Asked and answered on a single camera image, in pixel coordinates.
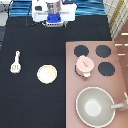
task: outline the stove burner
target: stove burner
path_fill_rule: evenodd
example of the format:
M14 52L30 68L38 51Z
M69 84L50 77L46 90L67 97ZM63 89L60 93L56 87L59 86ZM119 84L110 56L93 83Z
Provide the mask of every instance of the stove burner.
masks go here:
M115 72L114 66L109 62L102 62L98 66L100 74L103 76L112 76Z
M108 57L111 54L111 49L106 45L99 45L96 48L96 54L100 57Z
M74 54L77 56L77 57L80 57L82 55L84 56L87 56L89 53L89 50L86 46L84 45L78 45L75 47L74 49Z

